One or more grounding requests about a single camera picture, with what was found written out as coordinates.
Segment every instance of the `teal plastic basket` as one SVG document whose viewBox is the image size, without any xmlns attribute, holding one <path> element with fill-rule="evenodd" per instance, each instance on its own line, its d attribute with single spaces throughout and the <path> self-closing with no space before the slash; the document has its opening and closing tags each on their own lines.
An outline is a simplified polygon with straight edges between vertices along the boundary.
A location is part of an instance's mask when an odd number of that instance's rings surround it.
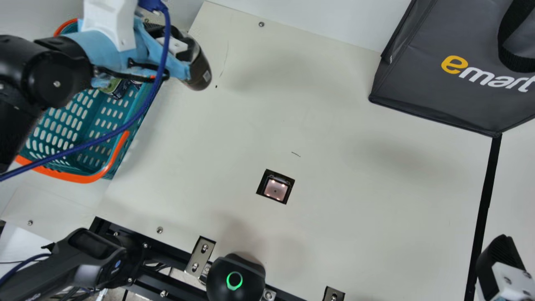
<svg viewBox="0 0 535 301">
<path fill-rule="evenodd" d="M 76 30 L 77 27 L 71 25 L 62 33 Z M 141 108 L 151 88 L 152 84 L 138 86 L 131 83 L 120 100 L 98 89 L 89 89 L 77 94 L 65 108 L 48 109 L 26 141 L 17 162 L 28 164 L 115 130 Z M 111 179 L 142 121 L 143 117 L 123 134 L 104 143 L 34 170 L 77 183 Z"/>
</svg>

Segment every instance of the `emart logo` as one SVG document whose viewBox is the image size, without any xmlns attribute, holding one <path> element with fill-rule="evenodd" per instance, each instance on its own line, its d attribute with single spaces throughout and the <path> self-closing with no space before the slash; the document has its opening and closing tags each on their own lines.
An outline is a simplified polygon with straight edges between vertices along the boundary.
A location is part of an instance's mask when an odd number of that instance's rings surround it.
<svg viewBox="0 0 535 301">
<path fill-rule="evenodd" d="M 468 67 L 468 61 L 460 56 L 450 55 L 442 62 L 442 69 L 450 74 L 459 74 L 460 78 L 468 78 L 471 82 L 480 80 L 482 86 L 493 88 L 513 89 L 517 88 L 520 92 L 527 92 L 529 86 L 535 82 L 535 76 L 532 78 L 521 77 L 515 79 L 510 76 L 498 76 L 494 73 L 483 71 L 479 68 Z"/>
</svg>

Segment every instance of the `white table surface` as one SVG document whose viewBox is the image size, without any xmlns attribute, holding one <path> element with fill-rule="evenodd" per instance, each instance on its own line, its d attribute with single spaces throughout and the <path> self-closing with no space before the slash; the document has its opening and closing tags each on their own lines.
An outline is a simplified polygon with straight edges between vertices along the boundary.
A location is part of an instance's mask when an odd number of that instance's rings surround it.
<svg viewBox="0 0 535 301">
<path fill-rule="evenodd" d="M 377 52 L 211 3 L 190 32 L 213 83 L 164 85 L 98 216 L 248 252 L 307 300 L 463 298 L 490 138 L 368 102 Z M 287 205 L 255 194 L 265 169 Z"/>
</svg>

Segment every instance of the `green light ring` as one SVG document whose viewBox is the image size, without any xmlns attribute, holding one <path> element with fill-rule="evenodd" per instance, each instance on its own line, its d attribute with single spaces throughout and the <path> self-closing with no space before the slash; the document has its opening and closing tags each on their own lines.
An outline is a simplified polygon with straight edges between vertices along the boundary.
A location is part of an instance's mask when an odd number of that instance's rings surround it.
<svg viewBox="0 0 535 301">
<path fill-rule="evenodd" d="M 231 284 L 231 276 L 234 274 L 238 274 L 238 276 L 240 277 L 240 283 L 238 283 L 238 285 L 236 286 Z M 232 272 L 227 276 L 227 288 L 230 289 L 231 291 L 237 290 L 238 288 L 240 288 L 242 284 L 243 284 L 243 276 L 240 273 Z"/>
</svg>

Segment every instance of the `black metal frame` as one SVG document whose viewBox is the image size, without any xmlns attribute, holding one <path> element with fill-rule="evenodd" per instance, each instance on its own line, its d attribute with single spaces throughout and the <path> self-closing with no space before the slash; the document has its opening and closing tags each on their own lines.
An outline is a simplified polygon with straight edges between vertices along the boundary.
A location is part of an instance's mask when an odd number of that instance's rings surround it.
<svg viewBox="0 0 535 301">
<path fill-rule="evenodd" d="M 100 217 L 93 220 L 89 230 L 100 236 L 113 235 L 115 232 L 118 235 L 131 236 L 136 241 L 147 244 L 144 260 L 158 261 L 175 269 L 185 270 L 191 258 L 191 254 L 188 252 L 113 224 Z M 141 267 L 132 277 L 131 284 L 123 288 L 150 300 L 159 300 L 160 293 L 166 291 L 168 293 L 166 299 L 168 300 L 208 301 L 205 291 L 146 267 Z M 266 285 L 266 288 L 277 293 L 275 301 L 305 301 L 272 286 Z"/>
</svg>

